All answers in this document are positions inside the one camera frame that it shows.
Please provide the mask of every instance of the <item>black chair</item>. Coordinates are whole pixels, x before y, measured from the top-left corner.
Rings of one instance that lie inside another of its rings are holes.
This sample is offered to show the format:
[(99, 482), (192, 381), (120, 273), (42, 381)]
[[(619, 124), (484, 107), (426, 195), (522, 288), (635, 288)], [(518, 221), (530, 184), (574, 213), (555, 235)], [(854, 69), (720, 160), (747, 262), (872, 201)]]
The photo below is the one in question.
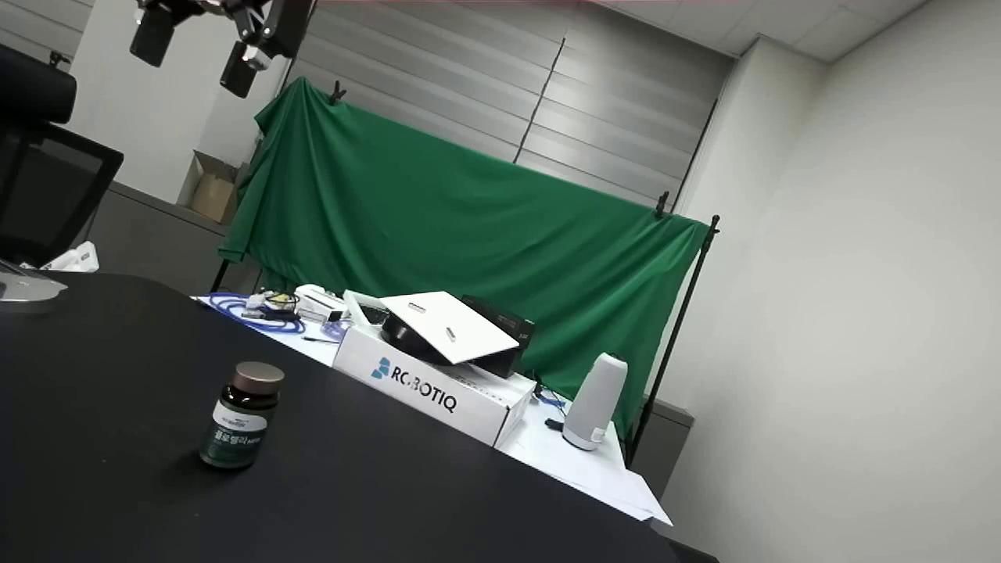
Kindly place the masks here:
[(0, 44), (0, 312), (62, 293), (66, 283), (20, 262), (59, 256), (123, 164), (123, 153), (53, 124), (74, 103), (74, 77), (57, 66)]
[(96, 210), (123, 153), (0, 112), (0, 259), (51, 262)]

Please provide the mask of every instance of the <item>paper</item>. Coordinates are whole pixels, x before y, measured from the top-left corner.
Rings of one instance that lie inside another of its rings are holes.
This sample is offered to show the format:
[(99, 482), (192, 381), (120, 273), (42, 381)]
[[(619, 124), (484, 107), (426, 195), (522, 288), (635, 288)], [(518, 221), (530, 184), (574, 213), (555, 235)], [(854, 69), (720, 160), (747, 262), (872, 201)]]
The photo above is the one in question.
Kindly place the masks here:
[(96, 248), (82, 239), (77, 248), (53, 256), (53, 262), (42, 265), (42, 273), (96, 273)]
[(669, 517), (651, 495), (648, 482), (625, 468), (619, 440), (614, 436), (614, 426), (608, 429), (608, 440), (597, 451), (578, 451), (568, 444), (561, 430), (552, 430), (546, 419), (563, 419), (563, 414), (546, 402), (532, 402), (522, 423), (499, 444), (499, 451), (638, 522), (657, 519), (669, 524)]
[(452, 362), (519, 348), (519, 341), (443, 291), (400, 293), (381, 302)]

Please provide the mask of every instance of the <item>black table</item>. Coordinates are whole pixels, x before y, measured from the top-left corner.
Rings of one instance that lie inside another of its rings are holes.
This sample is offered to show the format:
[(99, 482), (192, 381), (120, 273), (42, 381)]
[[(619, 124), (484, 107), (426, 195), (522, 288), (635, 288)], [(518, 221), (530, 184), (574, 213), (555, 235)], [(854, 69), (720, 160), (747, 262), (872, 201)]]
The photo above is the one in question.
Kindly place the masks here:
[[(0, 318), (0, 558), (619, 558), (669, 542), (155, 282)], [(289, 371), (256, 467), (198, 440), (239, 358)]]

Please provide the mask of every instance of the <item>jar label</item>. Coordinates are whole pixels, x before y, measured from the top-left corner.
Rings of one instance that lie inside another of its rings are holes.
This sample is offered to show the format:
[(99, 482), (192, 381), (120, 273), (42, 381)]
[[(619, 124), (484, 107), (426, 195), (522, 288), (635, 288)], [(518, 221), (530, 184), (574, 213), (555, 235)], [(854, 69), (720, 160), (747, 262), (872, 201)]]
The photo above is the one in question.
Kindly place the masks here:
[(213, 409), (216, 426), (233, 429), (233, 430), (264, 430), (268, 429), (267, 416), (253, 416), (253, 414), (239, 414), (224, 402), (216, 402)]

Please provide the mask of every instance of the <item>green backdrop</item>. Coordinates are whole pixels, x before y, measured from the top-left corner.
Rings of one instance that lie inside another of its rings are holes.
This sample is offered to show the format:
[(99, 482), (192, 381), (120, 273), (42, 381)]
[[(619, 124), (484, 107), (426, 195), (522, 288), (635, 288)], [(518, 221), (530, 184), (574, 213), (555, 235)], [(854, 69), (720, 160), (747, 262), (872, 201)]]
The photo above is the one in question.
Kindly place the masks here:
[(574, 396), (601, 351), (630, 362), (616, 409), (635, 430), (663, 322), (708, 225), (500, 163), (308, 80), (256, 115), (264, 148), (221, 248), (268, 283), (453, 291), (537, 332), (522, 371)]

